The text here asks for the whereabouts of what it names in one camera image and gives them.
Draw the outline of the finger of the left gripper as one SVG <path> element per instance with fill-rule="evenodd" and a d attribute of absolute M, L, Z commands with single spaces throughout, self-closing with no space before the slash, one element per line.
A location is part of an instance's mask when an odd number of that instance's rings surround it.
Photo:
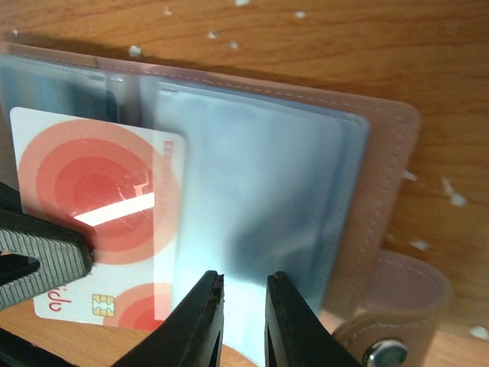
<path fill-rule="evenodd" d="M 80 232 L 24 213 L 1 184 L 1 309 L 87 276 L 92 252 Z"/>

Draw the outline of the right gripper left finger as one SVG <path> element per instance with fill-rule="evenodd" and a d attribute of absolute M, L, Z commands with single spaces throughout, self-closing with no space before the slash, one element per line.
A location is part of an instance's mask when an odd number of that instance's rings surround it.
<path fill-rule="evenodd" d="M 224 326 L 224 276 L 207 271 L 168 318 L 116 366 L 218 366 Z"/>

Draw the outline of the blue credit card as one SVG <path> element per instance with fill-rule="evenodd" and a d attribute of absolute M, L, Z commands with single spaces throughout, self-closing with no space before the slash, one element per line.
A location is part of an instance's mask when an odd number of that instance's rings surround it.
<path fill-rule="evenodd" d="M 6 117 L 15 107 L 45 112 L 118 121 L 115 94 L 106 86 L 104 76 L 65 73 L 43 69 L 40 73 L 1 68 L 1 101 Z"/>

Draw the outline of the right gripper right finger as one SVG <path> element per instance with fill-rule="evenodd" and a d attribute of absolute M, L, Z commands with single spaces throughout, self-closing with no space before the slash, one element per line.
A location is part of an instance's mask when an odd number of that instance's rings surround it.
<path fill-rule="evenodd" d="M 267 277 L 265 365 L 360 365 L 323 327 L 293 282 L 282 271 Z"/>

